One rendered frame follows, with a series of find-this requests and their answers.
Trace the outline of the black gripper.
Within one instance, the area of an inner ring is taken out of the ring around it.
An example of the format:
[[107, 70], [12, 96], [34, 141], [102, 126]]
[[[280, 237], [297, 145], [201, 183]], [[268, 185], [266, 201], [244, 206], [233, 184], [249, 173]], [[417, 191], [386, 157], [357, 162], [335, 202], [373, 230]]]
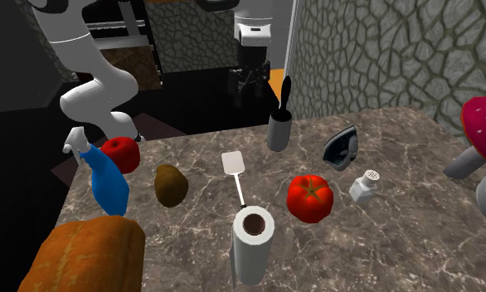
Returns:
[[270, 79], [270, 61], [266, 60], [266, 46], [237, 46], [237, 60], [240, 69], [230, 69], [227, 76], [227, 90], [232, 95], [236, 108], [243, 105], [242, 91], [246, 75], [255, 70], [255, 97], [261, 98]]

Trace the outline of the black brush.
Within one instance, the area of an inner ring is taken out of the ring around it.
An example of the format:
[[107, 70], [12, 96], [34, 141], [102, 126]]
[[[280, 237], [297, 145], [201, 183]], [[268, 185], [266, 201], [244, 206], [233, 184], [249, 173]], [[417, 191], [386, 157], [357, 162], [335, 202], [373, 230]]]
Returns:
[[286, 105], [289, 100], [289, 95], [291, 91], [291, 79], [287, 75], [282, 83], [281, 96], [280, 96], [280, 106], [277, 110], [271, 113], [271, 118], [279, 122], [285, 122], [292, 119], [292, 114], [286, 109]]

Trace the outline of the grey cup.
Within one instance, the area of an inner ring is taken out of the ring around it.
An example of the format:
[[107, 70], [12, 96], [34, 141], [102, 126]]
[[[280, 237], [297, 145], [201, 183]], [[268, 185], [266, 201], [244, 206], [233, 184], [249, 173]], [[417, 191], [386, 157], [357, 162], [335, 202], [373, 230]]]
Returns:
[[267, 145], [270, 150], [281, 152], [287, 148], [292, 118], [282, 118], [272, 114], [268, 123]]

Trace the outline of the white spatula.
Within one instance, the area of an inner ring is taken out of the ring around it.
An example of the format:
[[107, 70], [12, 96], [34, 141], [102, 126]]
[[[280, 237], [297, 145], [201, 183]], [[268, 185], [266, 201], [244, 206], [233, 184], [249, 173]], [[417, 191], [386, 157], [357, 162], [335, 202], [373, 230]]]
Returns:
[[222, 165], [225, 174], [232, 175], [236, 182], [236, 188], [240, 199], [241, 208], [246, 207], [245, 199], [241, 190], [239, 175], [245, 171], [245, 165], [240, 150], [223, 153], [221, 155]]

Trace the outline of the dark shelf unit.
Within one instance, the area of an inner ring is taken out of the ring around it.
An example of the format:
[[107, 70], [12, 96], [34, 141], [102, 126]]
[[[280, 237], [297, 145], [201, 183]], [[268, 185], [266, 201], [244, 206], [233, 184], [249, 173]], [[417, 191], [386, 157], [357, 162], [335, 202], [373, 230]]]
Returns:
[[133, 75], [141, 91], [162, 87], [144, 0], [97, 0], [83, 9], [82, 16], [107, 61]]

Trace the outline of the brown potato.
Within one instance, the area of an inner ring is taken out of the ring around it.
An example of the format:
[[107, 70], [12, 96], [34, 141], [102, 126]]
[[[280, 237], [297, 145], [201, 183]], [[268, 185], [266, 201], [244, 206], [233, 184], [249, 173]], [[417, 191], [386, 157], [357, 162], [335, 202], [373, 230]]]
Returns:
[[158, 201], [165, 207], [179, 205], [187, 195], [188, 180], [176, 167], [159, 165], [156, 169], [154, 189]]

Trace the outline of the red tomato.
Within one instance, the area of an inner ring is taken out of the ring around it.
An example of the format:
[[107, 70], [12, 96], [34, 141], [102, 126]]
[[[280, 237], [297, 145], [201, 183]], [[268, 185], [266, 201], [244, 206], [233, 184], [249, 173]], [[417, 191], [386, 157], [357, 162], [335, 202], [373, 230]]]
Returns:
[[295, 177], [286, 198], [289, 212], [304, 223], [318, 223], [333, 208], [333, 191], [325, 179], [317, 175]]

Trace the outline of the red apple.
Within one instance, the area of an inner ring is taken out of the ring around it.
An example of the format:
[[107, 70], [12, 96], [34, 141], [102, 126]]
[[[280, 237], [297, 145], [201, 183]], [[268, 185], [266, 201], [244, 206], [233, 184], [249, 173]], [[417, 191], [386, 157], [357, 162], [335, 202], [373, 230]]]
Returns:
[[109, 139], [100, 150], [115, 163], [122, 174], [131, 173], [139, 166], [139, 145], [131, 138]]

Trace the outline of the white salt shaker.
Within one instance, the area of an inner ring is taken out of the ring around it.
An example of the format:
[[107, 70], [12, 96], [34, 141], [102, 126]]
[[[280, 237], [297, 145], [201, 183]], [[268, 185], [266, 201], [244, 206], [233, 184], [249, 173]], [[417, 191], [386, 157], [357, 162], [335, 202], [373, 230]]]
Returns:
[[380, 179], [378, 172], [368, 169], [361, 177], [356, 178], [349, 189], [349, 194], [356, 203], [368, 202], [377, 190]]

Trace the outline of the white paper towel roll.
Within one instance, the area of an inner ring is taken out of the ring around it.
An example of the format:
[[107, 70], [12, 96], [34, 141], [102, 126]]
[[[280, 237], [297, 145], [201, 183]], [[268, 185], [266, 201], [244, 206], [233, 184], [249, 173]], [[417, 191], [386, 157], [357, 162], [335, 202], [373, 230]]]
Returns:
[[233, 289], [238, 280], [245, 285], [263, 280], [274, 231], [274, 219], [263, 207], [248, 206], [236, 213], [230, 249]]

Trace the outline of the blue spray bottle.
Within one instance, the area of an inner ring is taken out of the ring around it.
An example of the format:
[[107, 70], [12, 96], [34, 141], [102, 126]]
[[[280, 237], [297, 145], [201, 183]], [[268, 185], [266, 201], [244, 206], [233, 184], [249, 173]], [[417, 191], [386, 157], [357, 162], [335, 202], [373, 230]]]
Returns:
[[70, 130], [62, 152], [72, 152], [79, 165], [82, 161], [89, 165], [95, 200], [108, 215], [123, 216], [129, 200], [129, 185], [116, 164], [88, 141], [83, 127]]

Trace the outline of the orange-brown bread loaf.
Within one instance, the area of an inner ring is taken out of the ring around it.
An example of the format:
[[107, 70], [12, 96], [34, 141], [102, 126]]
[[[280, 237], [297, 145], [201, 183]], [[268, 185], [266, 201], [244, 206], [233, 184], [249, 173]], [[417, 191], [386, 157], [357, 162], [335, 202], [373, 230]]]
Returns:
[[141, 292], [145, 234], [121, 216], [70, 221], [41, 244], [17, 292]]

